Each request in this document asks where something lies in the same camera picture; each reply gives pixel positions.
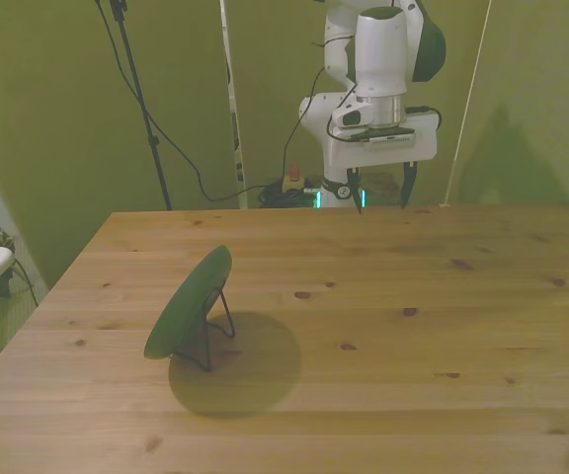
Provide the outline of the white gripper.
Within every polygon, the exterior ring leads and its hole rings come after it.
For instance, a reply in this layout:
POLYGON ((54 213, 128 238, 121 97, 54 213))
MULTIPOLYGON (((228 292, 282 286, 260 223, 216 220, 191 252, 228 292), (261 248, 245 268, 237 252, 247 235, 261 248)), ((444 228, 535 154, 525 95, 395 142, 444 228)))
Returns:
POLYGON ((417 178, 417 163, 436 157, 439 115, 436 112, 408 115, 402 124, 407 131, 359 142, 328 137, 326 169, 348 169, 347 183, 358 213, 362 213, 361 179, 358 168, 403 163, 400 205, 405 208, 417 178))

